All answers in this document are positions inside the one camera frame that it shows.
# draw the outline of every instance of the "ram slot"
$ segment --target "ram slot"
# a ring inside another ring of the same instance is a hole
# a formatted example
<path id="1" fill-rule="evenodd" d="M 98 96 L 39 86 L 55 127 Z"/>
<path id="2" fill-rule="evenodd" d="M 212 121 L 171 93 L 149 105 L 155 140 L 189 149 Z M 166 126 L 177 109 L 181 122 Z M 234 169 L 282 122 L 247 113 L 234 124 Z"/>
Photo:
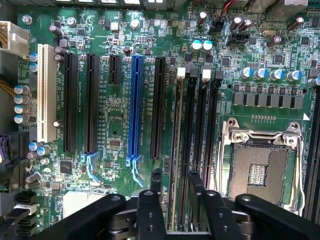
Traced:
<path id="1" fill-rule="evenodd" d="M 97 152 L 98 140 L 98 101 L 100 59 L 96 54 L 86 55 L 86 84 L 85 84 L 85 117 L 84 117 L 84 153 Z"/>
<path id="2" fill-rule="evenodd" d="M 199 162 L 201 161 L 202 155 L 202 141 L 203 141 L 203 123 L 205 117 L 205 99 L 206 99 L 205 85 L 200 80 L 198 87 L 198 99 L 196 107 L 196 126 L 195 126 L 195 137 L 194 137 L 194 151 L 193 151 L 193 169 L 199 170 Z"/>
<path id="3" fill-rule="evenodd" d="M 314 112 L 310 136 L 309 155 L 305 176 L 305 209 L 304 217 L 320 224 L 320 87 L 315 91 Z"/>
<path id="4" fill-rule="evenodd" d="M 64 55 L 63 151 L 74 152 L 77 145 L 78 56 Z"/>
<path id="5" fill-rule="evenodd" d="M 185 117 L 183 127 L 183 143 L 182 143 L 182 158 L 180 171 L 180 188 L 179 188 L 179 205 L 178 205 L 178 223 L 179 231 L 185 231 L 185 217 L 186 217 L 186 197 L 188 188 L 188 171 L 189 171 L 189 157 L 192 142 L 192 119 L 194 114 L 194 101 L 196 91 L 196 80 L 190 78 L 188 80 L 186 91 L 186 105 Z"/>
<path id="6" fill-rule="evenodd" d="M 154 70 L 153 111 L 150 149 L 150 155 L 152 159 L 159 159 L 161 154 L 161 139 L 164 124 L 165 88 L 166 57 L 157 56 L 155 58 Z"/>
<path id="7" fill-rule="evenodd" d="M 210 83 L 210 100 L 208 107 L 208 122 L 206 129 L 206 140 L 205 140 L 205 150 L 204 150 L 204 187 L 207 189 L 209 187 L 209 176 L 211 172 L 212 165 L 212 147 L 213 147 L 213 137 L 216 131 L 216 116 L 217 116 L 217 103 L 218 103 L 218 91 L 221 86 L 221 82 L 214 80 Z"/>
<path id="8" fill-rule="evenodd" d="M 53 125 L 57 112 L 57 62 L 52 46 L 38 44 L 37 50 L 37 141 L 49 143 L 57 139 Z"/>
<path id="9" fill-rule="evenodd" d="M 179 147 L 180 147 L 180 131 L 181 131 L 181 117 L 182 117 L 182 86 L 184 80 L 177 80 L 175 87 L 175 99 L 174 99 L 174 119 L 172 128 L 172 144 L 171 144 L 171 168 L 170 168 L 170 181 L 169 181 L 169 197 L 168 197 L 168 211 L 167 211 L 167 229 L 170 229 L 174 225 L 176 209 L 176 191 L 178 184 L 178 159 L 179 159 Z"/>
<path id="10" fill-rule="evenodd" d="M 109 57 L 109 83 L 121 85 L 121 58 L 118 55 L 111 54 Z"/>

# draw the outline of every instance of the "black pcie slot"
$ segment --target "black pcie slot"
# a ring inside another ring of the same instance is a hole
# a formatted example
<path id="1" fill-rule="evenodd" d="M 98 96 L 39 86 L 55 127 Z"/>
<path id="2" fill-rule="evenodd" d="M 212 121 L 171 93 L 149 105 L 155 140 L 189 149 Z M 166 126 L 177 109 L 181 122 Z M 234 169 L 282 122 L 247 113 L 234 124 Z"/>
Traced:
<path id="1" fill-rule="evenodd" d="M 211 153 L 213 147 L 213 137 L 216 131 L 216 116 L 217 116 L 217 103 L 218 103 L 218 91 L 221 86 L 221 82 L 214 80 L 210 83 L 210 100 L 208 107 L 208 123 L 207 134 L 205 139 L 205 151 L 204 151 L 204 187 L 209 187 L 209 176 L 211 172 Z"/>
<path id="2" fill-rule="evenodd" d="M 174 184 L 175 183 L 175 168 L 178 167 L 177 165 L 177 138 L 178 134 L 178 123 L 179 123 L 179 110 L 181 107 L 181 102 L 180 102 L 180 95 L 181 95 L 181 82 L 177 81 L 176 87 L 175 87 L 175 100 L 174 100 L 174 119 L 173 119 L 173 133 L 172 133 L 172 144 L 171 144 L 171 164 L 170 164 L 170 180 L 169 180 L 169 196 L 168 196 L 168 210 L 167 210 L 167 218 L 166 218 L 166 224 L 167 224 L 167 229 L 171 228 L 171 215 L 172 215 L 172 203 L 173 199 L 173 189 L 174 189 Z"/>
<path id="3" fill-rule="evenodd" d="M 199 88 L 198 88 L 198 99 L 196 107 L 196 126 L 195 126 L 195 135 L 194 135 L 194 151 L 193 151 L 193 169 L 198 171 L 199 161 L 201 160 L 202 154 L 202 140 L 203 140 L 203 122 L 204 122 L 204 102 L 206 97 L 207 89 L 203 86 L 203 83 L 200 79 Z"/>
<path id="4" fill-rule="evenodd" d="M 152 159 L 159 159 L 161 154 L 162 129 L 164 124 L 165 87 L 166 57 L 157 56 L 155 58 L 154 70 L 154 91 L 150 149 L 150 155 Z"/>
<path id="5" fill-rule="evenodd" d="M 182 143 L 182 158 L 181 158 L 181 171 L 180 171 L 180 189 L 179 189 L 179 205 L 178 205 L 178 229 L 185 231 L 185 212 L 186 212 L 186 196 L 188 188 L 188 169 L 189 169 L 189 156 L 192 142 L 192 119 L 194 113 L 194 101 L 196 91 L 196 80 L 191 78 L 188 80 L 186 91 L 186 105 L 185 117 L 183 127 L 183 143 Z"/>
<path id="6" fill-rule="evenodd" d="M 84 117 L 84 153 L 93 154 L 97 151 L 98 140 L 98 101 L 99 101 L 99 66 L 96 54 L 86 55 L 85 84 L 85 117 Z"/>
<path id="7" fill-rule="evenodd" d="M 78 56 L 64 55 L 63 151 L 74 152 L 77 145 Z"/>
<path id="8" fill-rule="evenodd" d="M 310 136 L 309 155 L 305 176 L 305 207 L 304 217 L 320 224 L 320 87 L 316 88 L 312 129 Z"/>
<path id="9" fill-rule="evenodd" d="M 122 75 L 121 58 L 118 55 L 111 54 L 109 57 L 109 83 L 113 85 L 121 84 Z"/>

